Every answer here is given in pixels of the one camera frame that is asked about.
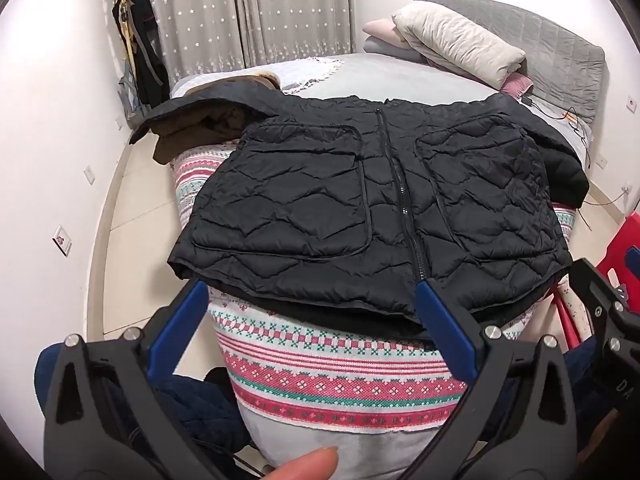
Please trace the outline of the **person's left hand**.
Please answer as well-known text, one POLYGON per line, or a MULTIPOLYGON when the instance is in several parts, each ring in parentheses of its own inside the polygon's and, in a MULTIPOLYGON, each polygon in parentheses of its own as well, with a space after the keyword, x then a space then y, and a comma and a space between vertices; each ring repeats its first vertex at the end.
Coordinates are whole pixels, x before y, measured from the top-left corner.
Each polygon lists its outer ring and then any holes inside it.
POLYGON ((271 471, 264 480, 329 480, 337 470, 337 465, 335 446, 318 448, 271 471))

